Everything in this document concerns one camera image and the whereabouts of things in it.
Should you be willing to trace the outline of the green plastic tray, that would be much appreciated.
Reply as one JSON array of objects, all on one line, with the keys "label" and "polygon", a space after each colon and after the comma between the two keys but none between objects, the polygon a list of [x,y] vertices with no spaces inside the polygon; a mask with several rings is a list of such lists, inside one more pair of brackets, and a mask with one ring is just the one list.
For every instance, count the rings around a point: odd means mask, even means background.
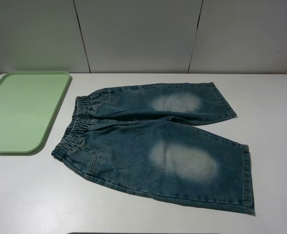
[{"label": "green plastic tray", "polygon": [[11,72],[0,79],[0,154],[42,143],[70,82],[67,72]]}]

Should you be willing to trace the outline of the blue children's denim shorts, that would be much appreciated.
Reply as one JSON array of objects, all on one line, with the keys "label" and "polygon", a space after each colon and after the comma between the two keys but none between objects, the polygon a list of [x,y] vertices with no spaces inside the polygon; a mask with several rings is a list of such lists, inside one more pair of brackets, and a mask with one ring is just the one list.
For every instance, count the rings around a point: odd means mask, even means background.
[{"label": "blue children's denim shorts", "polygon": [[123,193],[255,215],[249,147],[201,129],[236,116],[212,82],[104,88],[76,98],[52,156]]}]

